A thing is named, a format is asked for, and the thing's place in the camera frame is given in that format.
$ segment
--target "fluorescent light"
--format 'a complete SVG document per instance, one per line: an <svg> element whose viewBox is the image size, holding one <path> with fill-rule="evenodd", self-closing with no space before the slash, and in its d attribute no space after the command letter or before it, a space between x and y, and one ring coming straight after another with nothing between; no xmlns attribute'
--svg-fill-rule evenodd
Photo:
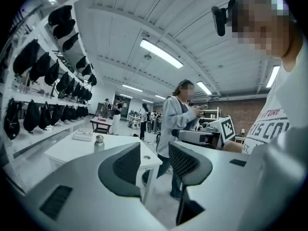
<svg viewBox="0 0 308 231"><path fill-rule="evenodd" d="M279 69L280 69L280 66L274 66L273 72L271 73L271 76L270 76L270 79L269 79L269 82L268 82L266 88L270 88L272 86L272 84L273 84L273 82L274 82L274 80L275 80L275 78L278 74Z"/></svg>
<svg viewBox="0 0 308 231"><path fill-rule="evenodd" d="M131 96L124 95L124 94L120 94L120 95L123 96L123 97L127 97L127 98L133 98L133 97L131 97Z"/></svg>
<svg viewBox="0 0 308 231"><path fill-rule="evenodd" d="M145 100L145 99L142 99L142 101L149 102L149 103L153 103L153 102L151 102L151 101L147 101L147 100Z"/></svg>
<svg viewBox="0 0 308 231"><path fill-rule="evenodd" d="M51 5L54 5L54 3L56 2L56 0L48 0L50 3L51 3Z"/></svg>
<svg viewBox="0 0 308 231"><path fill-rule="evenodd" d="M127 86L127 85L122 85L123 87L126 87L126 88L130 88L130 89L133 89L133 90L137 90L137 91L142 91L142 90L139 90L139 89L137 89L137 88L134 88L134 87L129 87L129 86Z"/></svg>
<svg viewBox="0 0 308 231"><path fill-rule="evenodd" d="M147 41L146 39L143 39L140 43L140 46L142 48L145 48L146 50L154 53L155 55L163 58L165 61L169 62L176 68L183 67L183 63L175 59L173 56L165 52L163 49L157 47L156 45L152 44L151 42Z"/></svg>
<svg viewBox="0 0 308 231"><path fill-rule="evenodd" d="M161 99L163 99L163 100L165 100L165 99L166 99L166 98L161 97L161 96L158 96L158 95L155 95L155 97L157 97L157 98L161 98Z"/></svg>
<svg viewBox="0 0 308 231"><path fill-rule="evenodd" d="M211 91L203 84L202 81L197 82L197 85L201 87L201 89L205 91L207 95L212 95Z"/></svg>

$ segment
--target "gray cardigan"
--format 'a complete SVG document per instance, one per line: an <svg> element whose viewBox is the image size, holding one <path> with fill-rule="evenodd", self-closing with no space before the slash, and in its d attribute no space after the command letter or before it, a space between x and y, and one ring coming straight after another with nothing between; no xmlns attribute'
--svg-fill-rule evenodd
<svg viewBox="0 0 308 231"><path fill-rule="evenodd" d="M163 157L169 157L169 142L178 140L176 137L172 136L171 131L173 129L184 129L187 123L193 120L194 122L192 122L191 129L195 127L198 121L194 112L188 107L188 111L182 113L182 108L177 97L168 96L163 106L161 136L156 152Z"/></svg>

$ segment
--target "white wall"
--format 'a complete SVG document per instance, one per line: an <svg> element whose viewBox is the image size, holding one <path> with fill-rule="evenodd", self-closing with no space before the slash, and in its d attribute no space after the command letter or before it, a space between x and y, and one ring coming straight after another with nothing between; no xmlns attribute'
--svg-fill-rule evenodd
<svg viewBox="0 0 308 231"><path fill-rule="evenodd" d="M94 86L92 88L92 98L89 101L89 113L95 114L97 105L98 103L103 103L105 102L105 99L108 98L111 103L113 103L115 99L115 91L116 90L116 85L109 83L109 82L104 82L104 86L98 85Z"/></svg>
<svg viewBox="0 0 308 231"><path fill-rule="evenodd" d="M131 110L139 112L139 110L142 109L142 104L143 103L144 103L143 101L139 101L139 100L136 100L136 99L131 99L129 107L128 107L128 112L130 112ZM149 111L152 112L153 105L150 104L150 103L146 103L146 106L148 107Z"/></svg>

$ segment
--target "white desk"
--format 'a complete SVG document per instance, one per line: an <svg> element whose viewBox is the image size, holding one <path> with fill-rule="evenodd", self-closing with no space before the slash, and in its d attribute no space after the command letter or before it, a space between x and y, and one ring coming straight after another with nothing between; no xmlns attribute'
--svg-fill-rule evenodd
<svg viewBox="0 0 308 231"><path fill-rule="evenodd" d="M104 126L107 126L107 133L109 133L109 128L112 126L114 121L111 119L106 119L106 118L103 118L103 119L105 121L100 121L97 116L91 119L90 123L92 123L92 128L94 130L94 123L96 124L96 128L98 128L98 125L104 125Z"/></svg>
<svg viewBox="0 0 308 231"><path fill-rule="evenodd" d="M51 169L54 171L61 165L75 158L85 156L94 153L95 137L99 133L93 133L92 141L77 141L73 140L74 133L69 134L64 139L56 143L45 154L48 156L51 163ZM140 142L140 156L141 164L140 169L150 170L149 180L145 189L143 197L143 204L145 205L148 196L152 194L154 183L157 177L159 165L162 161L138 138L129 136L116 136L104 134L105 150L112 149L114 147Z"/></svg>

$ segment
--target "hanging black object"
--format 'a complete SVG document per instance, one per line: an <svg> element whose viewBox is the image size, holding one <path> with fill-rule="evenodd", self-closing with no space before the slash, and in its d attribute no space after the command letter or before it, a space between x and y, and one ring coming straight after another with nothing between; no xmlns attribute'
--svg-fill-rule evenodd
<svg viewBox="0 0 308 231"><path fill-rule="evenodd" d="M75 90L72 92L72 97L78 96L79 91L80 91L80 84L78 82L76 87L75 87Z"/></svg>
<svg viewBox="0 0 308 231"><path fill-rule="evenodd" d="M89 97L89 90L86 90L85 95L82 97L84 100L88 101L88 97Z"/></svg>
<svg viewBox="0 0 308 231"><path fill-rule="evenodd" d="M52 11L48 16L48 24L50 26L54 26L67 22L71 18L71 10L72 6L66 5Z"/></svg>
<svg viewBox="0 0 308 231"><path fill-rule="evenodd" d="M8 109L4 118L4 131L13 140L19 134L20 126L18 122L18 110L20 107L15 103L14 98L9 101Z"/></svg>
<svg viewBox="0 0 308 231"><path fill-rule="evenodd" d="M85 89L85 87L82 87L78 93L78 97L79 98L84 98L84 96L86 95L87 93L87 89Z"/></svg>
<svg viewBox="0 0 308 231"><path fill-rule="evenodd" d="M76 117L82 117L81 109L79 106L77 107L77 110L76 110Z"/></svg>
<svg viewBox="0 0 308 231"><path fill-rule="evenodd" d="M95 86L97 84L97 80L96 80L96 77L95 77L95 79L93 80L93 82L91 83L91 86Z"/></svg>
<svg viewBox="0 0 308 231"><path fill-rule="evenodd" d="M44 107L42 107L40 111L38 127L44 130L47 126L50 125L50 123L51 123L51 115L48 109L48 103L45 102Z"/></svg>
<svg viewBox="0 0 308 231"><path fill-rule="evenodd" d="M69 95L73 92L74 85L75 85L75 79L72 79L71 82L69 83L68 87L65 89L66 95Z"/></svg>
<svg viewBox="0 0 308 231"><path fill-rule="evenodd" d="M24 128L31 132L39 124L39 108L35 105L34 101L28 104L26 116L24 119Z"/></svg>
<svg viewBox="0 0 308 231"><path fill-rule="evenodd" d="M28 43L19 53L13 63L14 73L22 75L29 67L35 64L38 57L39 44L38 40L34 39Z"/></svg>
<svg viewBox="0 0 308 231"><path fill-rule="evenodd" d="M29 77L32 81L37 81L38 78L45 76L50 67L51 57L49 52L44 53L30 70Z"/></svg>
<svg viewBox="0 0 308 231"><path fill-rule="evenodd" d="M72 119L72 120L76 120L78 117L77 117L77 114L76 114L76 109L75 109L75 107L72 106L72 107L70 108L70 111L71 111L71 119Z"/></svg>
<svg viewBox="0 0 308 231"><path fill-rule="evenodd" d="M79 33L74 34L70 39L68 39L67 41L63 43L62 49L64 52L68 51L69 49L73 47L75 42L78 40L78 34Z"/></svg>
<svg viewBox="0 0 308 231"><path fill-rule="evenodd" d="M56 26L56 28L53 31L53 36L56 39L61 39L71 33L73 31L74 25L76 21L75 20L68 20L67 22L63 24L59 24Z"/></svg>
<svg viewBox="0 0 308 231"><path fill-rule="evenodd" d="M87 64L87 61L86 61L86 56L83 56L79 61L78 63L76 63L76 69L79 70L81 68L84 68Z"/></svg>
<svg viewBox="0 0 308 231"><path fill-rule="evenodd" d="M66 72L60 79L59 83L56 86L57 91L62 91L67 88L69 85L69 76L68 72Z"/></svg>
<svg viewBox="0 0 308 231"><path fill-rule="evenodd" d="M55 126L55 124L60 120L62 114L63 114L63 112L62 112L61 106L56 104L55 107L54 107L53 113L52 113L50 124L52 126Z"/></svg>
<svg viewBox="0 0 308 231"><path fill-rule="evenodd" d="M60 69L59 60L57 60L57 62L50 67L50 69L48 70L47 74L44 77L45 83L47 85L52 86L53 83L58 79L59 69Z"/></svg>
<svg viewBox="0 0 308 231"><path fill-rule="evenodd" d="M90 64L88 64L86 68L82 70L81 75L85 76L85 75L89 75L90 73L91 73L91 67L90 67Z"/></svg>
<svg viewBox="0 0 308 231"><path fill-rule="evenodd" d="M71 120L71 111L68 105L65 106L63 114L61 116L61 121L65 122L66 120Z"/></svg>
<svg viewBox="0 0 308 231"><path fill-rule="evenodd" d="M88 83L92 83L93 81L95 80L95 75L94 74L91 74L91 76L89 77L88 79Z"/></svg>

